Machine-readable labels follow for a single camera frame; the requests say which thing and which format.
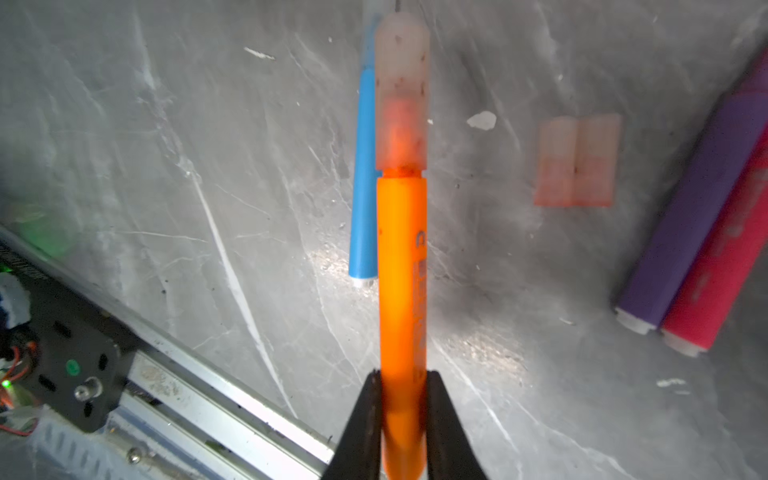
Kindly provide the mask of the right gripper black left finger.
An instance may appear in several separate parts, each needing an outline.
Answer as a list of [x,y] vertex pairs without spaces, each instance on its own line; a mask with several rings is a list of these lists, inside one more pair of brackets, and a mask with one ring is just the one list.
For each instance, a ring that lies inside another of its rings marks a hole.
[[382,381],[371,371],[322,480],[375,480],[381,475]]

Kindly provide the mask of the orange marker pen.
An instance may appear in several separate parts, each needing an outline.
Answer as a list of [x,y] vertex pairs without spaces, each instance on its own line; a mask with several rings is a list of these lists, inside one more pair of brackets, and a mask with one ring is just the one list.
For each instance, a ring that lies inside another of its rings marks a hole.
[[430,34],[405,12],[375,37],[383,461],[391,479],[426,463],[427,168]]

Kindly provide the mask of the red marker pen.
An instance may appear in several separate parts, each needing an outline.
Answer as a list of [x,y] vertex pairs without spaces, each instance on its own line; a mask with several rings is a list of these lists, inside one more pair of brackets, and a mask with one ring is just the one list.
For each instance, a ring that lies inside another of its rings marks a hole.
[[662,322],[662,340],[696,357],[711,349],[767,242],[763,134]]

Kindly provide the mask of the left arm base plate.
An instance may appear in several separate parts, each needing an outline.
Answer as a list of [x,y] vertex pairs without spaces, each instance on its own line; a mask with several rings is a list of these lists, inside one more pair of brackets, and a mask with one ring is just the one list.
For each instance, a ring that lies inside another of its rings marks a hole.
[[5,267],[1,330],[24,353],[16,384],[86,433],[105,425],[138,347],[127,327],[52,277]]

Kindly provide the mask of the translucent purple-pen cap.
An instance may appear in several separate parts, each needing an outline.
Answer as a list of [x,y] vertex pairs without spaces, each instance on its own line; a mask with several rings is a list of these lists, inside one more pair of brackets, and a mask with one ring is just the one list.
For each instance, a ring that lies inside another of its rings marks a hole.
[[542,207],[570,206],[573,200],[578,122],[556,117],[540,125],[534,203]]

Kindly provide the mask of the translucent red-pen cap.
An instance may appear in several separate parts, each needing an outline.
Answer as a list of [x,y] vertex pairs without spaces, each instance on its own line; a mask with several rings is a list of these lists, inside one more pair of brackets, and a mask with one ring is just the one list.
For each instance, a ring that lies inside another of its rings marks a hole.
[[602,114],[578,121],[574,202],[584,207],[613,204],[622,117]]

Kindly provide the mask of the blue marker pen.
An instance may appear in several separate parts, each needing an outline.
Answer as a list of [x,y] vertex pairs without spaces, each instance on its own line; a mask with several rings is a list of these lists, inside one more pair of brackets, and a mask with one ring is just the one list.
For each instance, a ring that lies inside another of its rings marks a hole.
[[378,278],[375,161],[375,31],[381,13],[364,16],[349,248],[349,277],[356,287]]

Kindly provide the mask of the purple marker pen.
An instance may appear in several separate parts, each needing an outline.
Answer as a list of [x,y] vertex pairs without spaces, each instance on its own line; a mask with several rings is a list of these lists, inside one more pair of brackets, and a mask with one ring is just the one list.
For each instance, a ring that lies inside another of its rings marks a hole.
[[624,287],[616,320],[658,329],[767,126],[767,52],[720,103]]

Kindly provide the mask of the aluminium front rail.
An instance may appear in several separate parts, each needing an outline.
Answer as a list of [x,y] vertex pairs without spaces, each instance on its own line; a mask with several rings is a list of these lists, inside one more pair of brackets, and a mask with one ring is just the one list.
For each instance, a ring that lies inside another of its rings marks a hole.
[[1,234],[1,263],[56,279],[137,337],[119,403],[100,429],[123,414],[141,432],[158,434],[162,444],[176,450],[194,472],[220,479],[322,475],[333,455],[326,441],[134,311],[8,231]]

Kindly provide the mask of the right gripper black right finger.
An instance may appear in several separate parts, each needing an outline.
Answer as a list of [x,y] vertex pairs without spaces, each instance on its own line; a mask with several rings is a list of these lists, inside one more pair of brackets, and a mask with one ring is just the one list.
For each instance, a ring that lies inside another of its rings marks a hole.
[[437,371],[427,372],[425,431],[430,480],[487,479]]

